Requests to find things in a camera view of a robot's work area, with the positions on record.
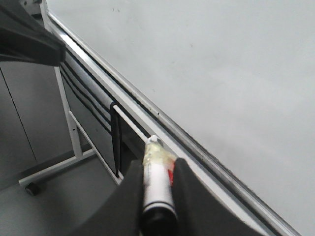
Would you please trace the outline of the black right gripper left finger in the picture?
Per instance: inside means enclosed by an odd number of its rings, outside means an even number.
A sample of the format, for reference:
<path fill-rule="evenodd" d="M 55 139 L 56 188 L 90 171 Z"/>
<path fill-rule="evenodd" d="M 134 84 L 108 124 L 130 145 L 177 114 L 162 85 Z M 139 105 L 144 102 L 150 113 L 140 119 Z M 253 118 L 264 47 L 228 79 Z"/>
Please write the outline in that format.
<path fill-rule="evenodd" d="M 108 200 L 71 236 L 138 236 L 143 204 L 143 166 L 134 160 Z"/>

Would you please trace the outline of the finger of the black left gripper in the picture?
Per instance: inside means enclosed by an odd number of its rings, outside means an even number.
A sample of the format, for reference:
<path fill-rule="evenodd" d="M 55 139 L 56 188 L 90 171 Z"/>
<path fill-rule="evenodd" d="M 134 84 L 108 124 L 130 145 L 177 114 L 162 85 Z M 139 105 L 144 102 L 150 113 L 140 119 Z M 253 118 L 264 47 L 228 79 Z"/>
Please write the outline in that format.
<path fill-rule="evenodd" d="M 65 62 L 65 43 L 41 26 L 19 1 L 2 0 L 0 60 L 59 66 Z"/>

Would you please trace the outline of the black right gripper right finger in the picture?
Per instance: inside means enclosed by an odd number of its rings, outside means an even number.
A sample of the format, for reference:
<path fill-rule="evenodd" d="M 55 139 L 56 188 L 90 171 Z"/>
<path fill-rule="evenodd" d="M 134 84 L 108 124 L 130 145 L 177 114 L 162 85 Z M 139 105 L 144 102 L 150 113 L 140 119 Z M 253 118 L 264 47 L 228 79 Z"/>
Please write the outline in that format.
<path fill-rule="evenodd" d="M 189 167 L 178 158 L 173 172 L 172 195 L 180 236 L 269 236 L 235 216 L 210 193 Z"/>

